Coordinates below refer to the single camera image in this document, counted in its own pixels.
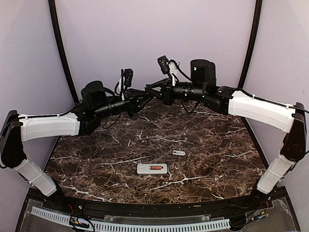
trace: marble table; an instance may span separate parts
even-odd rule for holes
[[[103,120],[89,136],[59,139],[46,171],[67,196],[115,203],[212,201],[250,194],[265,170],[238,117],[202,105],[189,115],[180,102],[153,100],[105,129],[117,118]],[[166,163],[169,172],[138,175],[139,163]]]

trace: black pole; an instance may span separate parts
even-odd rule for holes
[[[54,28],[55,39],[56,39],[56,43],[58,47],[58,52],[59,52],[59,56],[60,56],[61,63],[62,63],[62,68],[66,76],[66,80],[67,80],[73,101],[76,104],[78,103],[79,99],[78,99],[77,92],[76,92],[73,79],[70,73],[66,53],[64,51],[64,46],[63,46],[63,42],[61,38],[60,27],[59,27],[59,22],[58,22],[58,17],[57,17],[55,0],[48,0],[48,3],[49,3],[50,16],[51,16],[52,24]]]
[[[238,88],[243,88],[245,85],[246,77],[248,74],[248,70],[249,70],[249,66],[250,66],[250,62],[251,62],[251,58],[253,54],[254,44],[255,44],[256,35],[257,35],[257,29],[259,27],[261,11],[262,11],[262,0],[256,0],[247,54],[246,54],[246,58],[245,58],[245,61],[242,67],[240,79],[238,82]]]

